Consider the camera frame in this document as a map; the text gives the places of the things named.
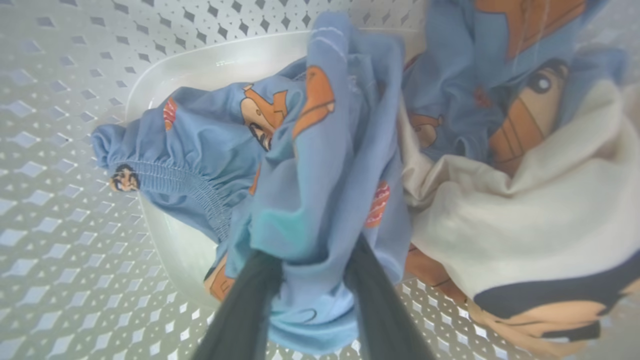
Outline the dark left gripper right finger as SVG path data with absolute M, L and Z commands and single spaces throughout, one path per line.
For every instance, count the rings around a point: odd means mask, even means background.
M 354 297 L 362 359 L 435 359 L 363 234 L 352 250 L 343 282 Z

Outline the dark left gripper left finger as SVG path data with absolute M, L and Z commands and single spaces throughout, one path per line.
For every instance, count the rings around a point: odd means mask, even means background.
M 282 262 L 254 251 L 236 278 L 226 276 L 227 256 L 206 278 L 221 305 L 193 360 L 264 360 L 272 300 L 282 284 Z

